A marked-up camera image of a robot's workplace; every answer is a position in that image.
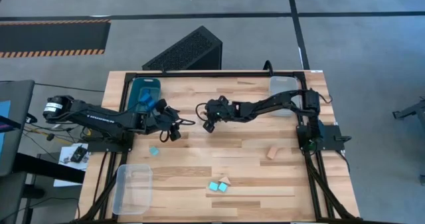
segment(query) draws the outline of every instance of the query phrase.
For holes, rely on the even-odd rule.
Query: black computer case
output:
[[[220,70],[222,42],[204,26],[142,66],[143,70]]]

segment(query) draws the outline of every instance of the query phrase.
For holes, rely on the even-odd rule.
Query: teal cube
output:
[[[220,183],[218,189],[222,192],[225,192],[227,189],[227,185],[225,183]]]
[[[159,150],[156,147],[151,147],[149,149],[149,152],[151,152],[152,155],[156,156],[159,153]]]
[[[217,191],[218,184],[215,182],[210,182],[210,189],[213,191]]]

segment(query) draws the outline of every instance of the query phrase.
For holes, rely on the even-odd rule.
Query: wooden tabletop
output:
[[[102,106],[118,110],[124,71],[110,72]],[[305,71],[307,86],[329,98],[322,72]],[[264,114],[241,124],[219,122],[207,133],[195,114],[198,103],[225,95],[229,100],[251,101],[269,96],[269,78],[160,78],[161,97],[180,110],[181,118],[194,126],[181,126],[182,138],[161,143],[159,133],[138,135],[127,164],[148,164],[153,171],[151,208],[143,215],[120,215],[119,222],[184,221],[313,221],[313,205],[304,158],[298,148],[295,114],[284,118]],[[321,102],[320,119],[334,124],[330,104]],[[273,160],[270,146],[279,151]],[[159,149],[157,156],[149,148]],[[335,152],[322,152],[329,186],[353,215],[359,211],[347,165]],[[92,205],[103,154],[90,156],[80,196],[84,214]],[[100,182],[103,190],[108,162]],[[227,176],[232,185],[225,193],[208,189],[211,181]],[[318,187],[322,216],[326,217],[323,193]],[[112,214],[114,192],[108,202]]]

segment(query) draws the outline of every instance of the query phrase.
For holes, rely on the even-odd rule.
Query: gray floor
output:
[[[299,12],[423,11],[425,0],[296,0]],[[128,15],[202,12],[288,12],[288,0],[2,0],[0,16]],[[425,133],[415,117],[393,120],[391,112],[425,96],[425,17],[303,18],[311,69],[324,70],[333,107],[347,143],[351,179],[365,219],[423,223]],[[113,21],[105,55],[0,59],[0,80],[103,89],[109,70],[139,70],[151,57],[204,25],[223,44],[224,69],[300,69],[290,18]],[[69,94],[94,104],[102,95],[36,87],[30,113],[42,120],[45,100]],[[36,141],[49,151],[61,144]],[[43,152],[27,138],[20,151]],[[46,219],[47,213],[57,213]],[[35,210],[33,223],[69,221],[70,201]]]

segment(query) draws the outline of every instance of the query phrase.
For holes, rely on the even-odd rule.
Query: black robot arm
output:
[[[156,104],[156,114],[130,112],[136,105],[124,112],[116,112],[75,100],[71,96],[55,96],[47,99],[43,116],[51,124],[72,122],[96,130],[112,142],[120,142],[127,133],[148,135],[158,131],[167,132],[167,140],[170,137],[171,141],[175,141],[180,138],[181,124],[194,124],[193,121],[180,119],[178,111],[167,106],[164,99]]]
[[[294,96],[304,97],[304,109],[299,109],[291,99]],[[229,102],[226,97],[220,96],[218,100],[209,100],[205,104],[204,129],[214,131],[217,122],[249,122],[260,114],[265,114],[279,109],[289,109],[301,116],[314,117],[320,113],[319,94],[314,90],[291,90],[280,92],[265,100],[251,102]]]

